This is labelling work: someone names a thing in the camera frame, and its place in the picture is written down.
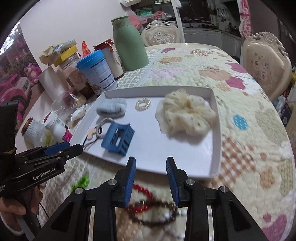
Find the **person's left hand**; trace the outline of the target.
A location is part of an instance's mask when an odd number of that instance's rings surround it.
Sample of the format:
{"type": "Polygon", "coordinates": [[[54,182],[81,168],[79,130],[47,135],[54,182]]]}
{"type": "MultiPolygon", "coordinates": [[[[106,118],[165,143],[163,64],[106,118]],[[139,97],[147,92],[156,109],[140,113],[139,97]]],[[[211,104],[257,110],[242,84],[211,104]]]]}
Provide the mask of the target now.
{"type": "MultiPolygon", "coordinates": [[[[43,199],[43,193],[38,187],[32,189],[31,198],[29,202],[29,210],[31,213],[39,214],[39,203],[43,199]]],[[[1,198],[1,213],[12,213],[16,215],[25,215],[26,208],[20,202],[14,199],[1,198]]]]}

